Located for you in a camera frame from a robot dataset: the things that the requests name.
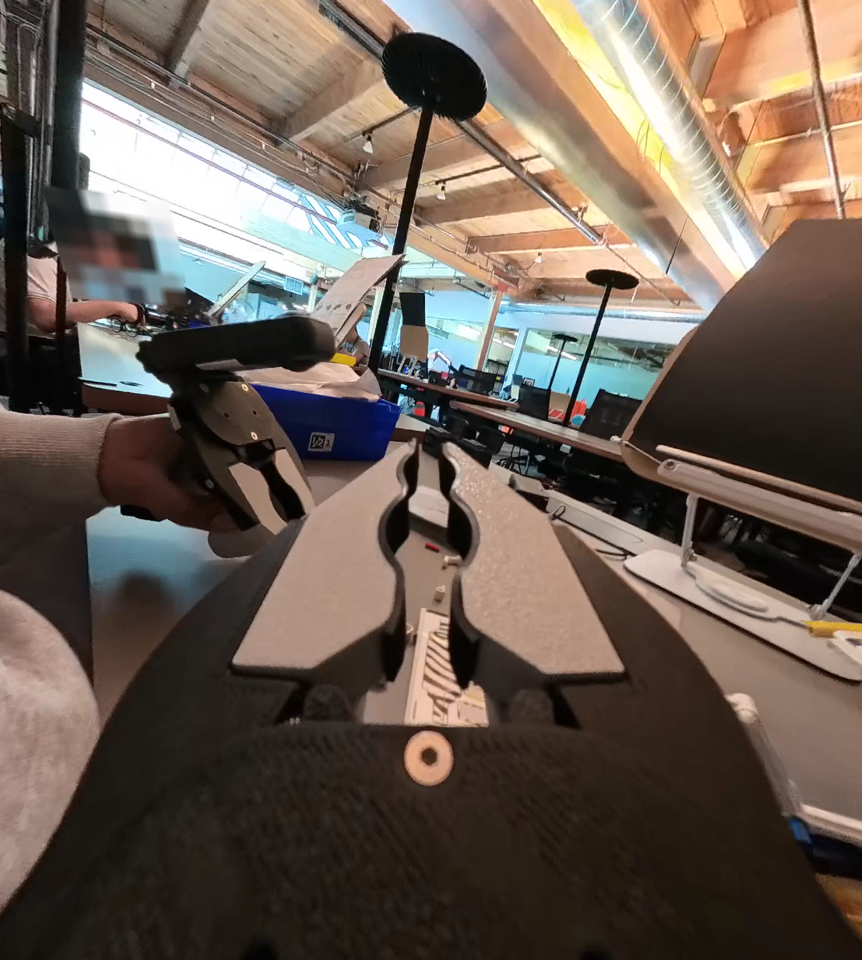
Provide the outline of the large blue storage bin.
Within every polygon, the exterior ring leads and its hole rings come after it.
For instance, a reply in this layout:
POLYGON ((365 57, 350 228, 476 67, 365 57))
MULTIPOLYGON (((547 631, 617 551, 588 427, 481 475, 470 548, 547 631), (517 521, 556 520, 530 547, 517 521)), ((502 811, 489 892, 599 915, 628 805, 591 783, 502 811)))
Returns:
POLYGON ((392 441, 401 410, 383 398, 335 397, 253 384, 302 460, 375 462, 392 441))

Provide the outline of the person's grey hoodie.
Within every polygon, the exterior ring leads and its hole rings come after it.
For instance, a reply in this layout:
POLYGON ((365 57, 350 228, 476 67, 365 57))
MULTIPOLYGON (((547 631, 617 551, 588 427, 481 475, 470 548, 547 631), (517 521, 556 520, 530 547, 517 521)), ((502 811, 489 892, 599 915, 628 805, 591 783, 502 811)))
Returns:
POLYGON ((62 822, 99 732, 90 681, 65 638, 0 590, 0 911, 62 822))

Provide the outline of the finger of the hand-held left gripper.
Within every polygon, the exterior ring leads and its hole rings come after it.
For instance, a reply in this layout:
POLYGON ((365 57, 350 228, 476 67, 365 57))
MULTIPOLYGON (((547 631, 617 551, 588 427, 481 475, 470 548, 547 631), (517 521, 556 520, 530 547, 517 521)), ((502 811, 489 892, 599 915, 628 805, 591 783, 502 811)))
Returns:
POLYGON ((280 534, 315 507, 305 469, 289 443, 211 444, 209 492, 242 535, 280 534))
POLYGON ((208 533, 208 546, 220 559, 244 559, 269 546, 277 536, 278 533, 265 527, 251 527, 245 531, 215 531, 208 533))

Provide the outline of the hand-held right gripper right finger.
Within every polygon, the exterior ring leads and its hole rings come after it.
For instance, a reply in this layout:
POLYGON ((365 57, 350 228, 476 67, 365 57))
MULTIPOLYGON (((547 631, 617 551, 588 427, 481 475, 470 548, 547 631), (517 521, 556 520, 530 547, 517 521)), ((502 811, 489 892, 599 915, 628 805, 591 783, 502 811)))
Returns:
POLYGON ((625 668, 552 522, 448 442, 439 486, 451 587, 449 656, 462 687, 614 682, 625 668))

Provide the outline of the brown wooden desk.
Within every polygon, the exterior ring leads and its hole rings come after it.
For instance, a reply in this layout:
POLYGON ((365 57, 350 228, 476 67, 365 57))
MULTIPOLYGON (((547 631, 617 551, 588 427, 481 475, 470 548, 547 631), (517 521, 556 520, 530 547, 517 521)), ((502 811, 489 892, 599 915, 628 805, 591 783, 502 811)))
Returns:
POLYGON ((611 462, 623 462, 620 441, 617 439, 600 438, 554 421, 497 407, 455 401, 450 408, 456 413, 473 415, 537 439, 581 450, 611 462))

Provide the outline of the black monitor on stand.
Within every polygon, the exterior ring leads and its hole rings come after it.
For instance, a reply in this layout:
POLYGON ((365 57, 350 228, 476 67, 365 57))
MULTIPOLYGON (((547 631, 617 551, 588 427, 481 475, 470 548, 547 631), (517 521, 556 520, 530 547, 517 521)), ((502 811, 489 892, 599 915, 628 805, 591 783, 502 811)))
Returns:
POLYGON ((677 345, 625 431, 862 504, 862 219, 797 220, 677 345))

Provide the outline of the light wooden desk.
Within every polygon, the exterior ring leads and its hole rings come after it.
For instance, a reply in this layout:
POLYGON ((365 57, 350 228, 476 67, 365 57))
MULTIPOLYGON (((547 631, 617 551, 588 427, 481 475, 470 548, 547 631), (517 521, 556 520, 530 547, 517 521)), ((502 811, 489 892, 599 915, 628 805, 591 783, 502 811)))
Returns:
POLYGON ((77 345, 86 408, 139 417, 167 413, 171 388, 140 364, 137 339, 93 323, 77 328, 77 345))

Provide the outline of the tan picture board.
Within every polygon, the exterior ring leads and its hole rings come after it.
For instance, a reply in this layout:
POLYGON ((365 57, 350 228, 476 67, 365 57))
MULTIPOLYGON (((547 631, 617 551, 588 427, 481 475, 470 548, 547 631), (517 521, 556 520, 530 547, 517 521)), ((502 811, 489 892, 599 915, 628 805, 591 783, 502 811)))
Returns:
POLYGON ((401 267, 403 259, 403 253, 360 258, 320 298, 310 315, 330 327, 336 347, 346 341, 363 315, 367 294, 401 267))

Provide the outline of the person's left hand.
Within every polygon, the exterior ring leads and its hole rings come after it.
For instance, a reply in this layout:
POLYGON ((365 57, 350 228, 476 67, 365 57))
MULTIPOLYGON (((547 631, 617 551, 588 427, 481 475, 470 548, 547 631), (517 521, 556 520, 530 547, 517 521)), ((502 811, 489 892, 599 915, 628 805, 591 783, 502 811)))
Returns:
POLYGON ((230 533, 233 518, 212 495, 175 479, 183 444, 167 415, 124 416, 107 426, 98 482, 108 504, 143 509, 159 522, 230 533))

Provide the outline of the person's left forearm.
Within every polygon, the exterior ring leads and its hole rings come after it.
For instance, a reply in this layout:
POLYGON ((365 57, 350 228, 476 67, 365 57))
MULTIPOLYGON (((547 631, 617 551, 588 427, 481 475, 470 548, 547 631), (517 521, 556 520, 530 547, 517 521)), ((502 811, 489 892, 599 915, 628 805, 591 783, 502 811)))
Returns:
POLYGON ((0 403, 0 564, 110 505, 101 454, 119 414, 21 414, 0 403))

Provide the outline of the tall black floor lamp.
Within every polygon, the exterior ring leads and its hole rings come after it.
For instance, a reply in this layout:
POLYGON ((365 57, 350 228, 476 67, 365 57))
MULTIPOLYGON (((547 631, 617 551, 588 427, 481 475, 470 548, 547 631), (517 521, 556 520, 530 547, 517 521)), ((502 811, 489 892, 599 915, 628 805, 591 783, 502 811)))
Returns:
POLYGON ((418 121, 391 249, 396 261, 385 278, 369 328, 367 366, 375 375, 384 352, 433 120, 440 116, 454 122, 468 121, 487 101, 486 80, 477 63, 453 43, 432 34, 396 34, 384 47, 381 66, 391 92, 417 111, 418 121))

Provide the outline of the black monitor on pole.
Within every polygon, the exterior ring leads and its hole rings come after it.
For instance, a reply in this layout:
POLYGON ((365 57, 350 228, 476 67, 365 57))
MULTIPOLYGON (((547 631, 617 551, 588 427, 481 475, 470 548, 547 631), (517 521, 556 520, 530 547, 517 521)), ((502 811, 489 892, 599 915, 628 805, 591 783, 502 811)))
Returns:
POLYGON ((30 412, 38 398, 30 358, 24 308, 27 306, 26 260, 29 240, 27 141, 40 141, 50 160, 49 185, 79 186, 80 125, 88 3, 53 2, 51 113, 47 120, 8 104, 0 106, 5 214, 6 371, 8 406, 30 412))

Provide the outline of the white metal stand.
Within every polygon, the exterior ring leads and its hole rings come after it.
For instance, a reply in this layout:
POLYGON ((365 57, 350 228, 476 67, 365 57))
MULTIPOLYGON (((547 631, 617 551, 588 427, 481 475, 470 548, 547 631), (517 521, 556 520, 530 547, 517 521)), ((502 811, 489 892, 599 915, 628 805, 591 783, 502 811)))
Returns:
POLYGON ((862 624, 828 618, 833 601, 862 561, 862 503, 673 446, 659 445, 656 455, 658 478, 686 494, 681 543, 677 555, 651 549, 628 558, 625 570, 832 678, 862 683, 857 666, 808 627, 810 621, 862 624), (843 548, 849 553, 845 570, 821 604, 797 607, 703 566, 693 548, 702 501, 843 548))

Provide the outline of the silver ventilation duct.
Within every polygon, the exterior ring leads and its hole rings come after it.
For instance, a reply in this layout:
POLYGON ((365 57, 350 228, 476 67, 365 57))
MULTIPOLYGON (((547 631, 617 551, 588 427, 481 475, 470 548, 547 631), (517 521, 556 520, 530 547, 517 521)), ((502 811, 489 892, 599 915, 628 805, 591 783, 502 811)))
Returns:
POLYGON ((698 306, 765 252, 761 227, 645 2, 389 2, 482 67, 489 102, 698 306))

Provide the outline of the black upright panel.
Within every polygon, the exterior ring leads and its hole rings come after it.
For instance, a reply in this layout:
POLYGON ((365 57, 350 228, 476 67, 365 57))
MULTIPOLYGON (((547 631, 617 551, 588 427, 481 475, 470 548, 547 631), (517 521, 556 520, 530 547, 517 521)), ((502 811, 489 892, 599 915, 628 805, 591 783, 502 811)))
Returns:
POLYGON ((426 326, 425 293, 401 292, 401 327, 399 352, 405 357, 425 361, 428 356, 429 337, 426 326))

